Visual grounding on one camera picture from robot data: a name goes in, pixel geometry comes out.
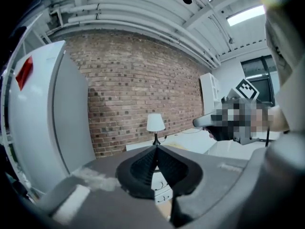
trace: pipe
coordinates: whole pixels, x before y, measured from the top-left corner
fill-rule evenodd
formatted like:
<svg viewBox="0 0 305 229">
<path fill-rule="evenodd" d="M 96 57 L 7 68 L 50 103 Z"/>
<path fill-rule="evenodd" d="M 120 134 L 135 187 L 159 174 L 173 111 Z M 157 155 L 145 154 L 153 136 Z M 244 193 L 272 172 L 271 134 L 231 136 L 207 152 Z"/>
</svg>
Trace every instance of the pipe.
<svg viewBox="0 0 305 229">
<path fill-rule="evenodd" d="M 161 37 L 164 37 L 166 39 L 168 39 L 169 41 L 172 41 L 178 45 L 180 45 L 181 47 L 185 48 L 187 51 L 189 51 L 191 54 L 195 55 L 197 58 L 199 58 L 200 60 L 202 60 L 203 62 L 205 62 L 208 66 L 215 68 L 213 65 L 210 65 L 209 62 L 207 62 L 202 56 L 200 56 L 198 53 L 194 52 L 192 49 L 190 49 L 189 47 L 185 46 L 184 44 L 181 44 L 179 41 L 177 41 L 176 39 L 167 36 L 163 33 L 160 33 L 156 30 L 152 30 L 149 29 L 147 27 L 141 26 L 141 25 L 137 25 L 134 23 L 129 23 L 129 22 L 124 22 L 124 21 L 118 21 L 118 20 L 92 20 L 92 21 L 80 21 L 80 22 L 74 22 L 74 23 L 67 23 L 64 24 L 63 28 L 65 27 L 69 27 L 69 26 L 74 26 L 74 25 L 79 25 L 79 24 L 87 24 L 87 23 L 105 23 L 105 24 L 117 24 L 117 25 L 123 25 L 123 26 L 129 26 L 129 27 L 133 27 L 133 28 L 137 28 L 137 29 L 141 29 L 144 31 L 148 31 L 154 34 L 157 34 Z"/>
<path fill-rule="evenodd" d="M 71 26 L 71 25 L 75 25 L 74 23 L 78 23 L 78 22 L 83 22 L 83 23 L 99 23 L 97 22 L 98 20 L 114 20 L 114 21 L 128 21 L 134 24 L 141 24 L 147 27 L 153 27 L 156 30 L 162 31 L 166 34 L 169 34 L 175 38 L 179 37 L 179 35 L 173 31 L 171 31 L 170 29 L 167 29 L 165 27 L 153 24 L 149 21 L 145 21 L 143 19 L 138 19 L 138 18 L 133 18 L 130 16 L 125 16 L 125 15 L 114 15 L 114 14 L 89 14 L 89 15 L 83 15 L 83 16 L 78 16 L 78 17 L 73 17 L 73 18 L 69 18 L 68 19 L 68 24 L 65 24 L 65 26 Z M 185 43 L 186 45 L 188 45 L 191 48 L 194 48 L 197 52 L 202 52 L 202 50 L 200 48 L 198 48 L 195 44 L 193 44 L 192 42 L 188 41 L 185 38 L 180 38 L 180 41 L 182 41 L 183 43 Z M 213 68 L 217 68 L 217 65 L 208 57 L 205 55 L 205 53 L 203 54 L 203 57 L 207 62 L 207 64 L 209 64 L 210 66 L 212 66 Z"/>
<path fill-rule="evenodd" d="M 141 9 L 141 8 L 137 8 L 137 7 L 133 7 L 133 6 L 129 6 L 129 5 L 124 5 L 123 6 L 123 5 L 118 5 L 118 4 L 84 5 L 84 6 L 74 7 L 73 12 L 84 11 L 84 10 L 92 10 L 92 9 L 94 9 L 94 10 L 118 10 L 118 11 L 124 11 L 124 12 L 138 13 L 140 15 L 148 16 L 148 17 L 151 17 L 151 18 L 156 19 L 158 21 L 161 21 L 161 22 L 175 28 L 176 30 L 180 31 L 182 34 L 184 34 L 185 36 L 190 38 L 193 42 L 195 42 L 198 46 L 203 48 L 203 50 L 206 51 L 213 58 L 213 60 L 211 60 L 208 56 L 204 56 L 207 59 L 207 61 L 210 61 L 215 66 L 216 66 L 216 64 L 218 64 L 218 65 L 221 64 L 220 61 L 217 60 L 215 55 L 213 55 L 209 51 L 209 49 L 204 44 L 202 44 L 196 37 L 194 37 L 190 32 L 188 32 L 182 26 L 172 22 L 168 18 L 165 18 L 161 15 L 155 14 L 153 12 L 150 12 L 150 11 L 147 11 L 147 10 L 144 10 L 144 9 Z M 84 16 L 78 16 L 78 17 L 69 18 L 68 22 L 72 23 L 72 22 L 78 22 L 78 21 L 83 21 L 83 20 L 86 20 Z"/>
</svg>

